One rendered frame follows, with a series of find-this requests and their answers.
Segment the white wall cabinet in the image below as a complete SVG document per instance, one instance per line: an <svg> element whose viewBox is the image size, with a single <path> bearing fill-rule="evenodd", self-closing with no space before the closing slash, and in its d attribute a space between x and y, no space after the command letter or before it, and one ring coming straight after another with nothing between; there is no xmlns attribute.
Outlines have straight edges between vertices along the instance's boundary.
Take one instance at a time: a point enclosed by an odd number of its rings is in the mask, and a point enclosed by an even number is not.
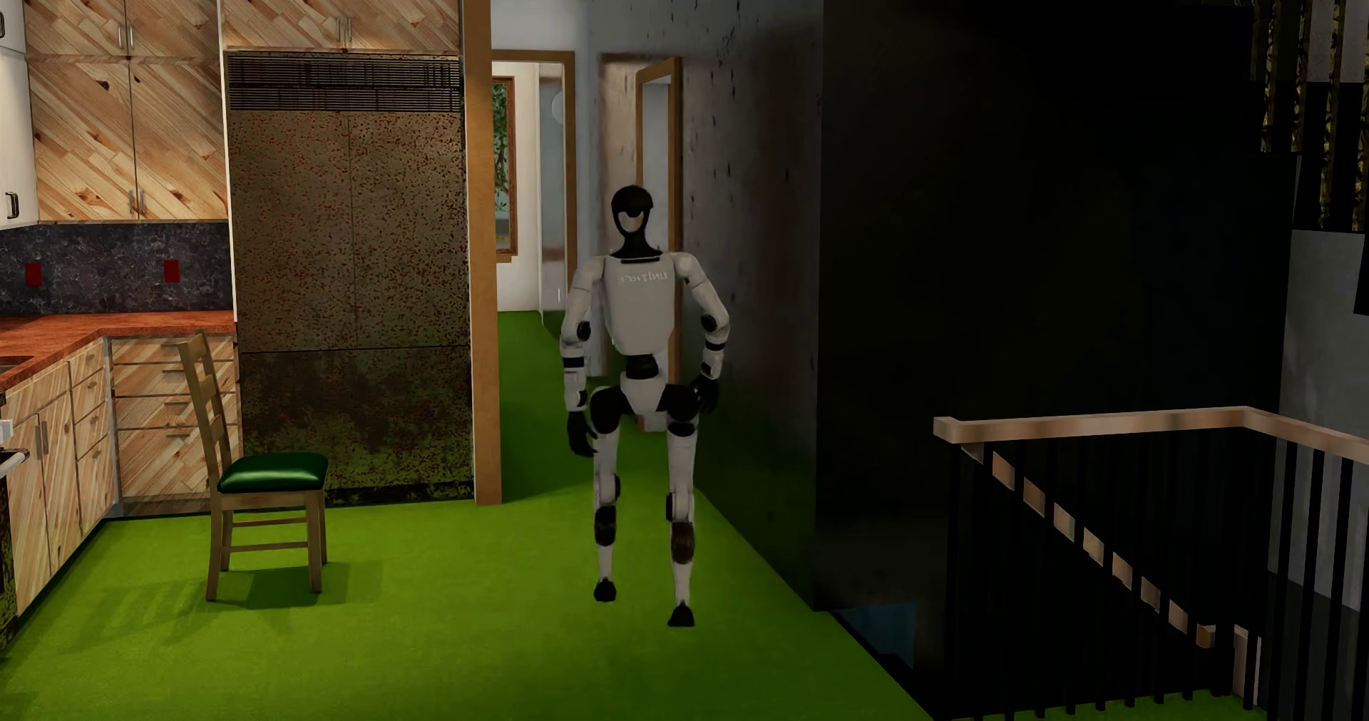
<svg viewBox="0 0 1369 721"><path fill-rule="evenodd" d="M0 230L36 222L25 0L0 0Z"/></svg>

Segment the dark gold patterned curtain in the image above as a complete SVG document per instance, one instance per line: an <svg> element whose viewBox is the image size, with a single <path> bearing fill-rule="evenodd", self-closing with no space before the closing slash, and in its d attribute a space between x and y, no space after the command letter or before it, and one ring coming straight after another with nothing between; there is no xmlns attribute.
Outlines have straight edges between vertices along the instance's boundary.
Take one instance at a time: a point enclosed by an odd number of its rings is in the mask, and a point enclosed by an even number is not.
<svg viewBox="0 0 1369 721"><path fill-rule="evenodd" d="M1369 0L1177 0L1235 30L1239 140L1292 155L1292 227L1369 233Z"/></svg>

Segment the wooden doorway frame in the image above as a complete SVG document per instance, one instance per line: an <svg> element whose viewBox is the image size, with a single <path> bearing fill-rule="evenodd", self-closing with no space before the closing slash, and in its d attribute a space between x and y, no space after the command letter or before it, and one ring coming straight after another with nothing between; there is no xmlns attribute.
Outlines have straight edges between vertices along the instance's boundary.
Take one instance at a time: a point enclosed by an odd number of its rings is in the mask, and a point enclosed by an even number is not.
<svg viewBox="0 0 1369 721"><path fill-rule="evenodd" d="M493 77L513 77L517 254L497 263L498 311L557 326L576 265L575 55L497 49Z"/></svg>

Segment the wooden post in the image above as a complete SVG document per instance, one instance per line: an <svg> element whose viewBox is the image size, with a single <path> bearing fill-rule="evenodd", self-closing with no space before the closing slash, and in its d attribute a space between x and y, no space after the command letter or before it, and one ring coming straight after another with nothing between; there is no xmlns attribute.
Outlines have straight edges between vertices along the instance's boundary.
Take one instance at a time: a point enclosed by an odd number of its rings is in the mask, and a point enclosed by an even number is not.
<svg viewBox="0 0 1369 721"><path fill-rule="evenodd" d="M502 502L490 0L461 0L474 498Z"/></svg>

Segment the wooden chair green seat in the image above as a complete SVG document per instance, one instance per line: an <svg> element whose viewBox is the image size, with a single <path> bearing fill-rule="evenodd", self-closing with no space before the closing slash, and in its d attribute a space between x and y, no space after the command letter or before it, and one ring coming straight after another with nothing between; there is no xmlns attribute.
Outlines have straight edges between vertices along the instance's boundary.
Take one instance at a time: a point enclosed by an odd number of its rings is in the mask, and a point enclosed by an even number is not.
<svg viewBox="0 0 1369 721"><path fill-rule="evenodd" d="M231 457L227 416L204 328L177 343L190 394L204 464L208 473L211 546L205 599L216 601L220 572L231 555L271 550L305 549L314 592L322 592L322 568L327 564L326 480L329 458L316 451L272 451ZM234 545L237 525L287 525L303 523L305 540Z"/></svg>

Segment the wood framed window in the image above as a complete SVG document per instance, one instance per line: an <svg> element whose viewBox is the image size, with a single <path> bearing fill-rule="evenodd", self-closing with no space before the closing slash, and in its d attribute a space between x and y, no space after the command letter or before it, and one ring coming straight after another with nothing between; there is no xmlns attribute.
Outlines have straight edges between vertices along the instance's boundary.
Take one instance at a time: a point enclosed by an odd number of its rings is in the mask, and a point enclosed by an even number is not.
<svg viewBox="0 0 1369 721"><path fill-rule="evenodd" d="M497 263L517 254L516 111L513 77L493 77L494 233Z"/></svg>

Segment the tall wooden wall cabinets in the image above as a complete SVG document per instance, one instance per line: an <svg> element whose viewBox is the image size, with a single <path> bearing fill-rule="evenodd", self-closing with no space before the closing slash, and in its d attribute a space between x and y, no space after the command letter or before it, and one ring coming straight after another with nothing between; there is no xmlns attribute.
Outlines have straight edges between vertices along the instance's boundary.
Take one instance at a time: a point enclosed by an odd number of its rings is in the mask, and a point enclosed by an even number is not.
<svg viewBox="0 0 1369 721"><path fill-rule="evenodd" d="M22 0L41 222L225 222L218 0Z"/></svg>

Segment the reddish brown countertop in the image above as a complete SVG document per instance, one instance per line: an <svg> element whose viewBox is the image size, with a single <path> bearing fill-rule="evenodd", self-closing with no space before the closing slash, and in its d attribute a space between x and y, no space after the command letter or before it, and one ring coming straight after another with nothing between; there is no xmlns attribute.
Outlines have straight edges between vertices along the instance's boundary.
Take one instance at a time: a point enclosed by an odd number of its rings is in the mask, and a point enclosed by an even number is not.
<svg viewBox="0 0 1369 721"><path fill-rule="evenodd" d="M231 311L97 312L97 315L0 315L0 358L26 357L0 373L0 393L101 337L235 332Z"/></svg>

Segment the robot leg white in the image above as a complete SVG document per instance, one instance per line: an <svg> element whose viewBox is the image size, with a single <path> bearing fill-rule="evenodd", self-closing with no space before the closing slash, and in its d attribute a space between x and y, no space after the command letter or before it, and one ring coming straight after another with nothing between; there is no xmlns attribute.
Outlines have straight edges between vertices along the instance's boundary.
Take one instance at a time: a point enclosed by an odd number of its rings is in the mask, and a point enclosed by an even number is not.
<svg viewBox="0 0 1369 721"><path fill-rule="evenodd" d="M589 399L589 425L594 432L594 540L598 558L598 581L594 599L613 602L617 592L612 581L613 546L617 536L617 508L620 494L617 477L619 425L631 415L631 404L617 384L601 387Z"/></svg>
<svg viewBox="0 0 1369 721"><path fill-rule="evenodd" d="M671 560L675 607L671 628L694 627L690 607L691 569L695 554L694 458L697 450L698 404L693 389L667 384L657 410L667 415L667 462L669 494L665 517L671 523Z"/></svg>

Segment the wooden base cabinets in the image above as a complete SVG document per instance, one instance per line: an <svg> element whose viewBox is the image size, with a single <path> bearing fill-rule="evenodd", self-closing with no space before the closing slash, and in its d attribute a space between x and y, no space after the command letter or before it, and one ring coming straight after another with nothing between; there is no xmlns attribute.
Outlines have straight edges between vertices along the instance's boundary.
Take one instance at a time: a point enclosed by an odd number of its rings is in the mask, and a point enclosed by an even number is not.
<svg viewBox="0 0 1369 721"><path fill-rule="evenodd" d="M114 510L205 498L207 467L175 337L90 337L0 380L0 595L23 613Z"/></svg>

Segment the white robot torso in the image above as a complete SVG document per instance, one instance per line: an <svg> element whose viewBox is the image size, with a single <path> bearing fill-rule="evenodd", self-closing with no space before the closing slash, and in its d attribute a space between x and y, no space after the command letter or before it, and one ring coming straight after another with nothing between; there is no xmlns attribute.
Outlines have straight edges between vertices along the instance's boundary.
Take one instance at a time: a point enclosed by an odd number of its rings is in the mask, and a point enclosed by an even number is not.
<svg viewBox="0 0 1369 721"><path fill-rule="evenodd" d="M616 352L626 357L622 393L634 415L660 415L676 322L675 263L671 254L604 257L602 263L606 331Z"/></svg>

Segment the rusty brown refrigerator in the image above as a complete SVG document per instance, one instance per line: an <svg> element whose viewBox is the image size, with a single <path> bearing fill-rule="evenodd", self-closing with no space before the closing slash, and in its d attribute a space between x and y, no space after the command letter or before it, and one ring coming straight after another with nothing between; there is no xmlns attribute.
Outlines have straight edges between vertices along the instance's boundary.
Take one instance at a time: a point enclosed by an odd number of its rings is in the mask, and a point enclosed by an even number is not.
<svg viewBox="0 0 1369 721"><path fill-rule="evenodd" d="M333 503L472 498L461 63L225 68L246 454L324 456Z"/></svg>

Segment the robot head black visor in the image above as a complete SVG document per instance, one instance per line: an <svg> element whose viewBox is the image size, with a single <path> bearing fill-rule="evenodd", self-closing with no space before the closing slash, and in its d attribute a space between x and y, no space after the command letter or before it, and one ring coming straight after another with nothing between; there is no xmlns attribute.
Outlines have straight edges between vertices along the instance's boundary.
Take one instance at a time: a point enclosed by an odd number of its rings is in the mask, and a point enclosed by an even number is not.
<svg viewBox="0 0 1369 721"><path fill-rule="evenodd" d="M661 250L653 248L646 239L646 223L653 207L650 193L641 185L626 185L620 187L611 200L611 209L615 227L622 235L622 246L612 252L612 257L623 260L637 260L658 257Z"/></svg>

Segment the robot left leg white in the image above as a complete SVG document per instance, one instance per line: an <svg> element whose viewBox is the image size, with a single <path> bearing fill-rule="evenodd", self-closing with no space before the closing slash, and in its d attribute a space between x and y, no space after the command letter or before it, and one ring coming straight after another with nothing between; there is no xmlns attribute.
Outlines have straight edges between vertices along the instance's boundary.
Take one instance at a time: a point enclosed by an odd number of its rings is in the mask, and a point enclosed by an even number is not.
<svg viewBox="0 0 1369 721"><path fill-rule="evenodd" d="M671 628L694 627L690 607L691 569L695 554L694 458L697 450L698 404L693 389L667 384L657 410L667 415L667 462L669 494L665 517L671 523L671 560L675 607Z"/></svg>

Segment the robot right leg white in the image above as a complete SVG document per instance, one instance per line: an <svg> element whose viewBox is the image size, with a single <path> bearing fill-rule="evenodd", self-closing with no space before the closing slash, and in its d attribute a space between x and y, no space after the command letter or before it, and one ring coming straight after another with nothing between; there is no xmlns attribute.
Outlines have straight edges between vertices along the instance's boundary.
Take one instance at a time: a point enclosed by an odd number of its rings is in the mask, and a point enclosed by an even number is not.
<svg viewBox="0 0 1369 721"><path fill-rule="evenodd" d="M617 384L601 387L589 399L589 425L594 432L594 540L598 558L598 581L594 599L613 602L617 592L612 581L613 546L617 536L617 508L620 494L617 477L619 425L631 415L631 404Z"/></svg>

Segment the open door wooden frame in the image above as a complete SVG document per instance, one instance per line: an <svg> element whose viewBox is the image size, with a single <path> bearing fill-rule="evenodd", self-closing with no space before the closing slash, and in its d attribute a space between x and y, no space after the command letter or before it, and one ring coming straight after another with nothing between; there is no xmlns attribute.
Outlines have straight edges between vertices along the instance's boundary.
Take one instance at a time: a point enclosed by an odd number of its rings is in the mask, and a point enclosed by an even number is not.
<svg viewBox="0 0 1369 721"><path fill-rule="evenodd" d="M635 73L637 183L652 196L646 239L658 250L682 241L682 57Z"/></svg>

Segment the stair railing wooden handrail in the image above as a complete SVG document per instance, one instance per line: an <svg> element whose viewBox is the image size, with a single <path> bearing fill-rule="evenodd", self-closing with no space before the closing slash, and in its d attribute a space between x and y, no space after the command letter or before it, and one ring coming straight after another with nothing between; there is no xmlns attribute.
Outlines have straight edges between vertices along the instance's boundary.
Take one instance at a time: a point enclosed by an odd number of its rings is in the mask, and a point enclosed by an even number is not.
<svg viewBox="0 0 1369 721"><path fill-rule="evenodd" d="M1239 696L1369 721L1369 439L1251 406L934 419L949 446L935 714Z"/></svg>

